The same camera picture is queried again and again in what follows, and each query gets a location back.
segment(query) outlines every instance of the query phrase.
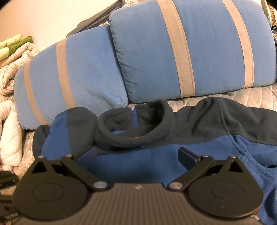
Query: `white quilted blanket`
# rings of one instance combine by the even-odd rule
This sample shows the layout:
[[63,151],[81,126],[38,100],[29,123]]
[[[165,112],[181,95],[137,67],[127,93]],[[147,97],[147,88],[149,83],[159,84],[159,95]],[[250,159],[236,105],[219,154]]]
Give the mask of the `white quilted blanket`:
[[0,103],[0,170],[12,171],[22,160],[22,129],[14,102]]
[[261,88],[245,88],[238,91],[232,91],[224,94],[212,94],[201,97],[187,97],[176,100],[168,100],[174,112],[177,112],[184,106],[194,106],[201,99],[207,97],[229,98],[245,106],[264,108],[277,111],[277,83]]

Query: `metal screw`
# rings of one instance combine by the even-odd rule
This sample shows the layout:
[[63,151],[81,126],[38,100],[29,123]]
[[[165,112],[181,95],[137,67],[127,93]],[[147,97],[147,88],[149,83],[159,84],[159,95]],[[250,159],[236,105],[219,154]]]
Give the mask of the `metal screw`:
[[180,182],[172,182],[169,184],[169,187],[174,190],[181,189],[183,185]]
[[257,217],[256,215],[254,215],[253,217],[254,217],[254,219],[256,219],[257,221],[259,221],[259,219],[260,219],[260,218]]
[[142,188],[143,188],[143,186],[141,186],[140,184],[137,185],[137,186],[135,186],[135,189],[137,189],[137,190],[140,190],[140,189],[142,189]]
[[93,184],[93,186],[98,189],[103,189],[103,188],[106,188],[108,184],[104,181],[97,181]]

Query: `folded blanket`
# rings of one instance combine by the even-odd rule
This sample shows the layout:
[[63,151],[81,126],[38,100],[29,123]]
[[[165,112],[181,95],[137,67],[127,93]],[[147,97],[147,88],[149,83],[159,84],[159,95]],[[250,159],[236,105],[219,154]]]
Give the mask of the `folded blanket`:
[[27,169],[35,160],[33,156],[33,137],[34,137],[34,130],[27,130],[24,134],[24,138],[22,140],[22,151],[23,151],[23,158],[20,162],[18,167],[14,167],[14,173],[19,176],[23,177],[26,173]]
[[7,40],[4,40],[4,41],[0,42],[0,49],[4,48],[6,46],[9,46],[9,45],[12,45],[12,44],[16,44],[16,43],[20,42],[22,36],[23,36],[22,34],[17,34],[14,37],[11,37],[11,38],[9,38]]
[[14,76],[16,72],[39,52],[36,45],[28,42],[18,48],[14,54],[0,61],[1,95],[14,92]]
[[16,44],[12,44],[0,49],[0,60],[12,55],[19,47],[21,47],[27,42],[33,43],[33,38],[31,36],[28,36]]
[[69,32],[69,34],[66,37],[69,37],[73,34],[79,33],[84,30],[88,30],[94,27],[98,27],[100,24],[108,21],[109,16],[112,11],[121,8],[125,4],[124,0],[117,0],[114,4],[110,5],[103,11],[97,13],[96,15],[90,17],[89,19],[86,19],[82,22],[80,22],[77,27]]
[[3,101],[11,100],[14,102],[14,94],[0,95],[0,103]]
[[22,160],[22,129],[12,101],[0,103],[0,134],[0,170],[12,171]]
[[275,18],[276,9],[274,9],[273,6],[270,6],[270,5],[268,5],[268,7],[269,7],[269,10],[270,10],[272,22],[273,22],[273,24],[275,24],[275,22],[276,22],[276,18]]

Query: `white wall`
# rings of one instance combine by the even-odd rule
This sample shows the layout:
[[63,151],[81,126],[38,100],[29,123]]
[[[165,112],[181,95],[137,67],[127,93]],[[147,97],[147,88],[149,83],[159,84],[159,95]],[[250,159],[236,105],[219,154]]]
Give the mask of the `white wall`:
[[31,35],[40,50],[64,39],[77,24],[116,0],[11,0],[0,10],[0,42]]

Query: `blue pillow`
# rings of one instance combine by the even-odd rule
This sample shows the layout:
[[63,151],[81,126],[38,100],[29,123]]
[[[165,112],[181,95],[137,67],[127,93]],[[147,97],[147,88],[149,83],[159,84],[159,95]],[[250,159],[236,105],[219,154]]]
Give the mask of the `blue pillow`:
[[14,93],[24,129],[50,125],[56,115],[76,106],[97,116],[126,107],[109,26],[72,35],[40,52],[17,72]]
[[271,28],[254,1],[151,0],[118,9],[109,21],[134,103],[276,81]]

